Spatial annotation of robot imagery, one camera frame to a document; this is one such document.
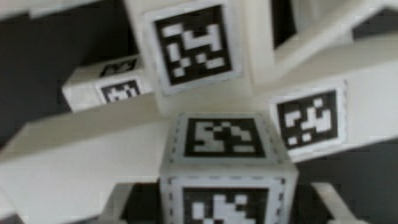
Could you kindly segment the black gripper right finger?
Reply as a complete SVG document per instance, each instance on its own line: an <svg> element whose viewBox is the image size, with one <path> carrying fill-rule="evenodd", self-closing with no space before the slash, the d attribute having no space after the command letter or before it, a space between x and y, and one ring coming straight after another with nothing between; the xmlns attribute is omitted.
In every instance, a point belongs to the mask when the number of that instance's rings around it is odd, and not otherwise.
<svg viewBox="0 0 398 224"><path fill-rule="evenodd" d="M328 182L298 186L294 224L370 224L356 217Z"/></svg>

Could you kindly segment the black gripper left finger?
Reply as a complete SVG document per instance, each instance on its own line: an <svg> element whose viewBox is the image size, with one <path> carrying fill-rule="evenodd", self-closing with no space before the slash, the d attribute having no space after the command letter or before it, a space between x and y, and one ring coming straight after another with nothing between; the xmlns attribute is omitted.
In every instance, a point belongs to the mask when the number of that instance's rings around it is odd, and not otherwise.
<svg viewBox="0 0 398 224"><path fill-rule="evenodd" d="M159 224L159 184L120 183L97 224Z"/></svg>

